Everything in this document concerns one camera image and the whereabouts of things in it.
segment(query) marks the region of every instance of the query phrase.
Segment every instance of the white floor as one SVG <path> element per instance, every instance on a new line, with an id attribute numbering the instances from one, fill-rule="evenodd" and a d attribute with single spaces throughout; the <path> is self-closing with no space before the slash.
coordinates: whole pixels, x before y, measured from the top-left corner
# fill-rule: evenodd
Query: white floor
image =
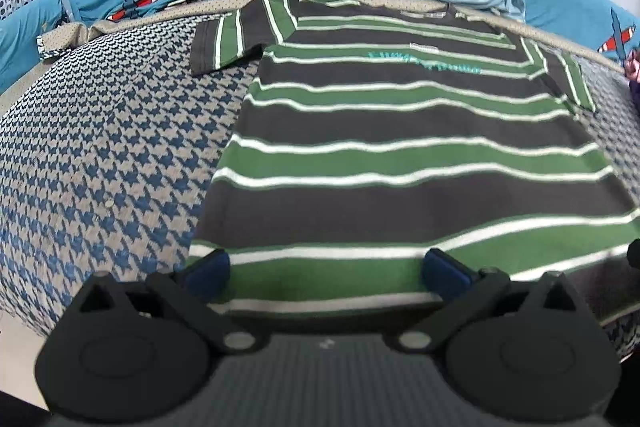
<path id="1" fill-rule="evenodd" d="M 0 391 L 46 409 L 33 376 L 44 339 L 0 312 Z"/>

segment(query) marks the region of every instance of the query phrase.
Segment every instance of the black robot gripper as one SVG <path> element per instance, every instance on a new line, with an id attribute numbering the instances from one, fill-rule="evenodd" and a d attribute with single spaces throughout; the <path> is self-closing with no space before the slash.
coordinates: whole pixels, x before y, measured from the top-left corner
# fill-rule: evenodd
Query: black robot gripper
<path id="1" fill-rule="evenodd" d="M 264 322 L 249 330 L 206 305 L 229 270 L 228 255 L 216 251 L 145 282 L 94 274 L 36 361 L 51 412 L 93 424 L 156 418 L 188 403 L 225 357 L 266 347 L 277 333 Z M 444 305 L 410 328 L 385 331 L 390 349 L 431 357 L 455 393 L 503 419 L 560 423 L 604 413 L 618 358 L 564 275 L 512 282 L 432 249 L 421 279 Z"/>

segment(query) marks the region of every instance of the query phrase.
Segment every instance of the bed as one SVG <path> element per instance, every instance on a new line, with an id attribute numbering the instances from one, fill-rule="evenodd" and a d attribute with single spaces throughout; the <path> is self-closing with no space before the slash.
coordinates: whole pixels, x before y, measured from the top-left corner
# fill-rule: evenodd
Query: bed
<path id="1" fill-rule="evenodd" d="M 246 2 L 206 1 L 196 11 Z M 187 261 L 206 189 L 257 72 L 253 60 L 192 76 L 195 27 L 211 17 L 193 12 L 75 49 L 0 118 L 0 307 L 41 335 L 93 271 L 132 280 Z M 575 58 L 599 108 L 583 122 L 637 202 L 640 118 L 628 87 L 611 68 Z M 574 282 L 624 357 L 639 340 L 640 273 L 620 252 L 598 262 L 597 277 L 578 273 Z"/>

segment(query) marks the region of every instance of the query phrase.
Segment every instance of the shirt sleeve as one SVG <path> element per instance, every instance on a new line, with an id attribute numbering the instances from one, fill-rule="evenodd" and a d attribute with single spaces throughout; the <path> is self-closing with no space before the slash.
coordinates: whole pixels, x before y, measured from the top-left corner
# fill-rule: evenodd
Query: shirt sleeve
<path id="1" fill-rule="evenodd" d="M 298 28 L 299 0 L 252 0 L 202 22 L 191 45 L 191 73 L 218 71 L 236 60 L 281 44 Z"/>
<path id="2" fill-rule="evenodd" d="M 574 107 L 596 111 L 580 68 L 571 54 L 564 51 L 542 50 L 546 62 L 546 72 L 550 78 L 550 89 L 556 96 L 565 96 Z"/>

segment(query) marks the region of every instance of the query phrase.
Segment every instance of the striped t-shirt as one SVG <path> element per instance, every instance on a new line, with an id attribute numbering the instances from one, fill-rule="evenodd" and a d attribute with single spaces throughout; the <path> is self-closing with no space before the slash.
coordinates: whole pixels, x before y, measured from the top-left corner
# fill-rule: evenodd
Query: striped t-shirt
<path id="1" fill-rule="evenodd" d="M 433 299 L 439 247 L 516 279 L 619 254 L 640 211 L 578 120 L 571 55 L 449 7 L 252 0 L 200 24 L 194 74 L 261 54 L 191 254 L 226 309 L 324 314 Z"/>

